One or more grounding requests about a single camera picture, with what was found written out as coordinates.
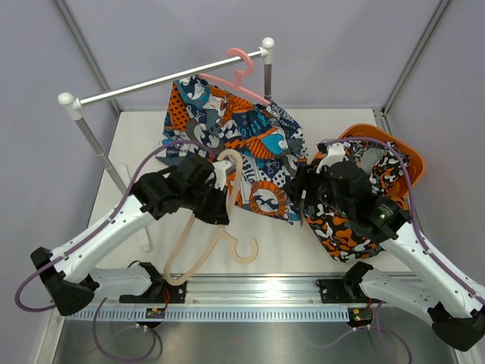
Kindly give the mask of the beige wooden hanger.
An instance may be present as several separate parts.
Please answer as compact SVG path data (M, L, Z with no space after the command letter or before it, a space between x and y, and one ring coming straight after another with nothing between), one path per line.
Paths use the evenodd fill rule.
M214 248L220 239L227 240L231 244L233 260L239 264L248 265L253 262L258 255L258 243L256 239L250 241L251 252L247 257L242 257L237 252L238 240L225 231L225 227L229 225L229 217L235 207L235 201L239 193L239 187L242 180L243 159L242 156L233 149L224 150L218 157L214 164L214 174L216 181L214 187L219 192L229 193L229 196L221 197L217 202L210 206L210 213L216 218L215 222L217 230L208 244L205 251L200 255L194 265L184 274L178 278L171 276L172 265L183 248L187 237L196 220L196 214L192 213L185 228L182 231L174 249L169 258L165 262L163 270L163 278L173 287L177 287L186 283L204 264L207 258L211 255Z

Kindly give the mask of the orange black camouflage shorts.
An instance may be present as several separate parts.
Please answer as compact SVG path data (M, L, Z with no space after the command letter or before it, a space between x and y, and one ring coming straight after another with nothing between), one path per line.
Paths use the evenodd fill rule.
M374 257L382 242L410 221L408 204L390 190L405 176L411 158L393 142L348 140L348 161L328 167L329 207L302 209L306 222L329 255L340 262Z

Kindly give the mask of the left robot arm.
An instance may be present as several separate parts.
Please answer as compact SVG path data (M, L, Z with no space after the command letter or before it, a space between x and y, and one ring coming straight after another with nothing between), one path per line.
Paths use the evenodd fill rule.
M207 224L227 225L227 176L236 165L186 157L180 165L141 176L128 195L104 218L62 246L36 249L30 256L62 316L95 300L118 297L122 303L153 303L165 279L150 262L128 268L97 268L111 251L165 215L188 209Z

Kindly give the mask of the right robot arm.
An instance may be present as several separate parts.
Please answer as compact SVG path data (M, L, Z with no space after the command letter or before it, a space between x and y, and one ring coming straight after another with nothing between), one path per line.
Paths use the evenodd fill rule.
M353 162L322 169L298 168L283 187L309 207L320 202L348 220L352 230L382 246L426 286L408 284L364 262L346 273L343 292L396 306L427 323L443 342L462 352L484 336L484 287L447 259L414 225L411 215L386 196L375 196L366 173Z

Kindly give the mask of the blue orange patterned shorts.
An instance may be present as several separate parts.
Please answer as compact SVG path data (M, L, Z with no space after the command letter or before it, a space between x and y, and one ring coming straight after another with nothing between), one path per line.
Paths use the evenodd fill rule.
M226 149L242 157L235 204L241 209L302 225L300 208L283 187L308 160L299 123L275 102L254 104L206 80L190 77L173 83L156 158L179 165L187 156L219 155Z

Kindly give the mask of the pink plastic hanger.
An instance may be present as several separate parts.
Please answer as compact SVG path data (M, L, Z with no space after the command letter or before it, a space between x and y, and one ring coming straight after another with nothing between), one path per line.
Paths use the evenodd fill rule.
M242 85L242 80L250 77L252 72L254 71L254 64L250 56L243 51L242 49L238 48L230 48L226 51L227 56L239 57L245 67L242 70L235 70L233 80L225 80L223 78L219 78L210 74L198 74L198 78L206 80L210 83L216 84L217 86L222 86L229 91L234 91L235 94L238 96L245 96L247 99L251 99L258 104L263 106L269 106L270 102L266 100L264 97L260 96L253 91L246 89Z

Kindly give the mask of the white clothes rack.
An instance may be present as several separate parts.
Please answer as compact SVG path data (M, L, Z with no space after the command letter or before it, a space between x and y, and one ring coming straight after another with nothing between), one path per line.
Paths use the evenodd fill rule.
M272 76L272 64L274 61L274 39L271 37L265 37L261 41L261 45L256 51L247 53L253 60L255 58L262 58L264 62L264 98L268 101L271 100L271 76ZM124 86L118 89L112 89L104 91L103 93L88 96L85 98L77 98L71 93L60 93L58 95L58 104L61 105L69 115L70 119L76 123L84 137L92 147L93 151L102 161L105 171L108 172L109 177L114 182L118 190L125 194L127 192L127 185L122 181L118 171L113 166L113 163L107 156L105 150L101 147L98 140L91 131L89 125L86 123L83 117L83 108L94 105L98 102L111 101L119 96L126 96L132 93L136 93L145 89L151 89L166 83L172 83L175 80L191 77L198 74L208 73L209 71L217 70L223 67L228 67L234 64L243 62L239 57L227 56L225 59L212 62L210 64L204 64L190 68L188 70L179 71L175 74L169 74L163 77L158 77L152 80L142 81L134 83L129 86Z

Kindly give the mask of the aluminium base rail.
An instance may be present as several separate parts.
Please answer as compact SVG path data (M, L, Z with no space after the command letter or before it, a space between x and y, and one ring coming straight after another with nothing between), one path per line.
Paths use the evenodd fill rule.
M199 277L180 287L164 284L149 303L141 298L99 299L63 317L85 322L345 322L366 325L380 301L430 320L438 304L411 277L378 278L364 290L339 278Z

